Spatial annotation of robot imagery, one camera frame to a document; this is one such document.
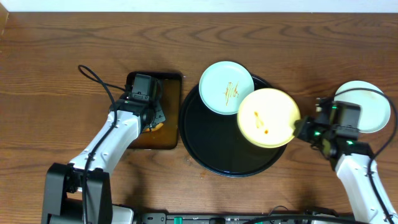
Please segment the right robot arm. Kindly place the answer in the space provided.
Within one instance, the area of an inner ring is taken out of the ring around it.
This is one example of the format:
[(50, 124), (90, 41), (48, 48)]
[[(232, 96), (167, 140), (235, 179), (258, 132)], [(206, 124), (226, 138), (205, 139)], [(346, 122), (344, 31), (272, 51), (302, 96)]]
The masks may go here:
[(366, 223), (397, 223), (397, 213), (381, 183), (370, 145), (359, 142), (358, 118), (294, 123), (294, 136), (330, 161), (349, 198), (354, 218)]

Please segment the light blue plate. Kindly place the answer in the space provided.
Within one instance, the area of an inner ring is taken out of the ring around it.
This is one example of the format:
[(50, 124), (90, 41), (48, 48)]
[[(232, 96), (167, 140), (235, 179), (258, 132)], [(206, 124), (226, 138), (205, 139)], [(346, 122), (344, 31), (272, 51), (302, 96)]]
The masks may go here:
[(236, 62), (222, 61), (210, 65), (199, 81), (203, 103), (222, 115), (236, 114), (243, 99), (253, 91), (251, 74)]
[(388, 100), (373, 91), (349, 91), (334, 97), (334, 100), (354, 103), (361, 107), (358, 122), (361, 133), (375, 133), (389, 122), (391, 106)]

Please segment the green and yellow sponge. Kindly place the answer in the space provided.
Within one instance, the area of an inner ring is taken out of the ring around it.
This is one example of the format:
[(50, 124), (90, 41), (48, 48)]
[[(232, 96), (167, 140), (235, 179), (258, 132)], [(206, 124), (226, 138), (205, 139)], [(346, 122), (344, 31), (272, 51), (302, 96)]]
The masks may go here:
[(163, 123), (159, 123), (156, 126), (151, 126), (149, 128), (144, 129), (142, 132), (143, 133), (147, 133), (147, 132), (154, 132), (159, 130), (164, 124)]

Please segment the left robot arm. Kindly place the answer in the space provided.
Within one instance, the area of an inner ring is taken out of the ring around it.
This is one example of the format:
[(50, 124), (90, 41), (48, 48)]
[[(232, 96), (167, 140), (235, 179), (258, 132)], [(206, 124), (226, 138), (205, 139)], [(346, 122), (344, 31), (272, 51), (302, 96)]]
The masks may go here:
[(134, 211), (114, 205), (110, 177), (129, 145), (165, 121), (159, 99), (130, 94), (111, 105), (92, 142), (45, 177), (42, 223), (133, 223)]

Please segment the yellow plate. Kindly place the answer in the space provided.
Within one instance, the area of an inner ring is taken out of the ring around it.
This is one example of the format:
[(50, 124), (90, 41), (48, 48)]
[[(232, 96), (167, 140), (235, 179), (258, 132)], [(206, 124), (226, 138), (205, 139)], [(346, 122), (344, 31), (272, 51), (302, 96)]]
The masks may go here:
[(262, 88), (241, 102), (237, 123), (241, 134), (255, 146), (276, 148), (294, 138), (294, 123), (301, 118), (295, 100), (275, 88)]

